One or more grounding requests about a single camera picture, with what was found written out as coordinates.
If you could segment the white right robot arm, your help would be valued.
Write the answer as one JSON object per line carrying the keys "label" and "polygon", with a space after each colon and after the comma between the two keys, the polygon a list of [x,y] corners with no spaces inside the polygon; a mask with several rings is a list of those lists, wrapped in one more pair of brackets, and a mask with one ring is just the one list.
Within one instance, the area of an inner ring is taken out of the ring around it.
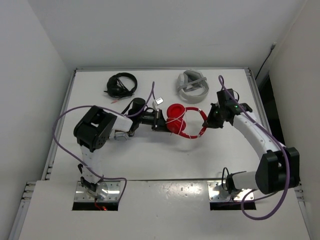
{"label": "white right robot arm", "polygon": [[233,89],[220,90],[217,103],[211,105],[203,127],[221,129],[230,123],[249,142],[260,159],[256,171],[229,173],[225,180],[229,194],[242,189],[259,190],[268,195],[295,188],[300,183],[300,154],[294,147],[285,147],[257,123],[253,110],[246,103],[236,103]]}

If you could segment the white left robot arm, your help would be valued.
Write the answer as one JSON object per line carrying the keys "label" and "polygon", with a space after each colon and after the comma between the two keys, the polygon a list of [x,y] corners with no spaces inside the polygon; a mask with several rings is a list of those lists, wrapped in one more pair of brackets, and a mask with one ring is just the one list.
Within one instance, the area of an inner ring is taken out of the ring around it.
{"label": "white left robot arm", "polygon": [[152,101],[152,107],[142,98],[134,98],[122,113],[110,113],[94,105],[79,121],[73,131],[80,145],[82,160],[78,165],[80,182],[86,190],[97,196],[105,181],[101,173],[100,151],[110,136],[116,141],[126,141],[138,127],[151,126],[153,131],[169,132],[162,110],[158,108],[164,100]]}

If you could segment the red headphones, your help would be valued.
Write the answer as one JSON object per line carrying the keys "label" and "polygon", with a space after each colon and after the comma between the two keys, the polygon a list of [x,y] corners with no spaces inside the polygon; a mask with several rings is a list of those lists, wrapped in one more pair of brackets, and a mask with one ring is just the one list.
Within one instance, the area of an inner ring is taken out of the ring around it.
{"label": "red headphones", "polygon": [[188,111],[195,111],[200,114],[200,116],[204,120],[207,119],[206,113],[198,107],[194,106],[183,106],[180,103],[174,103],[167,108],[166,115],[166,126],[172,134],[176,134],[180,137],[194,140],[200,138],[206,131],[207,127],[203,127],[200,129],[197,135],[190,135],[184,132],[187,127],[187,123],[184,120],[184,116]]}

